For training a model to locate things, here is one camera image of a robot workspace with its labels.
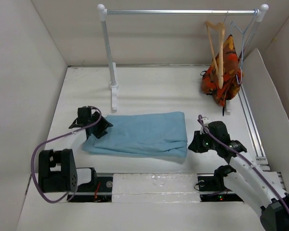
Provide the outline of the light blue trousers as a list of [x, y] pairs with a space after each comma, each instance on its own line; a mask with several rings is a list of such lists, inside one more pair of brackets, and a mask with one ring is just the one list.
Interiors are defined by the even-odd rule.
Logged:
[[82, 150], [91, 155], [164, 159], [182, 163], [187, 157], [185, 114], [107, 115], [112, 124], [101, 138], [91, 135]]

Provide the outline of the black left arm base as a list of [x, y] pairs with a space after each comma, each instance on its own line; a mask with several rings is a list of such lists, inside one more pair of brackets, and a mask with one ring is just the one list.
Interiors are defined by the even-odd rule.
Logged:
[[72, 203], [112, 202], [113, 175], [99, 175], [94, 185], [89, 183], [78, 187], [76, 194], [69, 193], [67, 200]]

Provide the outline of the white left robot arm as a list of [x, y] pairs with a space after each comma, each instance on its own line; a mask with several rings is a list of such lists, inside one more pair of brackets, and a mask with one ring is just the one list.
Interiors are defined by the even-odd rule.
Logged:
[[107, 129], [113, 127], [99, 112], [92, 113], [90, 108], [68, 127], [72, 130], [62, 137], [64, 149], [43, 150], [39, 153], [38, 188], [44, 193], [81, 192], [91, 193], [99, 185], [93, 167], [76, 168], [74, 152], [88, 139], [101, 138]]

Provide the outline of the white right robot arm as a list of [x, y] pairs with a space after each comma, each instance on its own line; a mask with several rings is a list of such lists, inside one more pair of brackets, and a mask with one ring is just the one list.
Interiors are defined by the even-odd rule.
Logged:
[[206, 117], [198, 122], [201, 129], [188, 149], [198, 154], [215, 151], [226, 165], [208, 180], [198, 179], [194, 188], [213, 195], [230, 190], [253, 209], [266, 231], [289, 231], [289, 193], [265, 175], [240, 141], [230, 138], [224, 122]]

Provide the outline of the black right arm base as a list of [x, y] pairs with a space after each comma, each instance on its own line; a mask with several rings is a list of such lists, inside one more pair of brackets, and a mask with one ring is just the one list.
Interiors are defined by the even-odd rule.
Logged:
[[194, 189], [199, 192], [201, 202], [242, 202], [234, 192], [218, 182], [213, 175], [198, 175]]

